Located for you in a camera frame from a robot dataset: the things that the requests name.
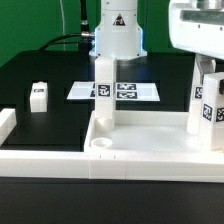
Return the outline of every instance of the black sticker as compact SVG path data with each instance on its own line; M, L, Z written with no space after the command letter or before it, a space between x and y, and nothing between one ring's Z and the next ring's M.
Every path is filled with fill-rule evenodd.
M137 90L137 85L136 84L119 83L119 84L117 84L117 89L118 90Z
M220 80L220 83L219 83L219 93L221 95L224 95L224 79Z
M121 16L121 14L118 15L117 19L114 21L114 26L125 26L125 22Z
M196 86L195 87L195 94L194 98L201 100L202 99L202 92L203 92L203 87L202 86Z
M90 97L95 98L95 96L96 96L96 91L95 90L92 90L92 92L90 94Z
M138 99L137 92L117 92L118 99Z
M210 107L209 105L207 104L204 104L203 106L203 117L208 120L208 121L212 121L212 107Z
M44 89L34 89L33 90L35 93L43 93Z
M111 85L97 85L97 95L98 97L111 97Z
M218 108L216 114L216 122L219 123L223 121L224 121L224 107Z

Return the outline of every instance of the robot logo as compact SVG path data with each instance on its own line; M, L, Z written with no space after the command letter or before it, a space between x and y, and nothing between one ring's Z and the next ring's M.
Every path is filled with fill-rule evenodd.
M115 20L114 26L125 26L125 22L124 22L124 19L122 17L121 14L118 15L117 19Z

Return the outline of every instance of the circular hole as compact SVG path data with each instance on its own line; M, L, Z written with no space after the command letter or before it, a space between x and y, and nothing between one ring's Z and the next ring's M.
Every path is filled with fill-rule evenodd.
M91 141L93 149L107 149L112 146L113 142L109 138L95 138Z

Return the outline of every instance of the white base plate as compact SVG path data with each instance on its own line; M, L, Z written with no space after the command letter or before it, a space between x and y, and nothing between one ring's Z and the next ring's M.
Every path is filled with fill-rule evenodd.
M95 129L92 113L84 146L92 156L90 178L224 182L224 154L200 151L197 136L186 132L188 113L115 114L115 129L103 133ZM113 145L91 146L97 138Z
M224 154L202 152L186 132L188 113L116 111L115 129L95 130L92 113L85 152L0 150L0 176L224 183ZM104 137L111 148L94 149Z

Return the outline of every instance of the black cable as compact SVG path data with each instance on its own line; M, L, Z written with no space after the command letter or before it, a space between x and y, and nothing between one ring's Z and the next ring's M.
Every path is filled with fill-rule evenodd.
M89 24L88 24L87 9L86 9L86 0L80 0L80 6L81 6L81 25L80 25L81 32L83 32L83 31L89 32Z
M80 0L81 20L87 20L86 0Z
M149 0L146 0L145 26L144 26L144 31L143 31L144 33L143 33L143 43L142 43L143 49L145 49L145 41L146 41L148 21L149 21Z
M52 40L50 40L48 43L46 43L45 45L43 45L39 50L40 51L44 51L46 50L46 48L48 48L50 45L54 44L55 42L59 41L59 40L64 40L64 39L68 39L68 38L72 38L72 37L81 37L81 33L71 33L71 34L67 34L67 35L63 35L60 37L56 37Z
M60 44L78 44L80 43L79 41L69 41L69 42L56 42L56 43L51 43L49 46L51 45L60 45Z

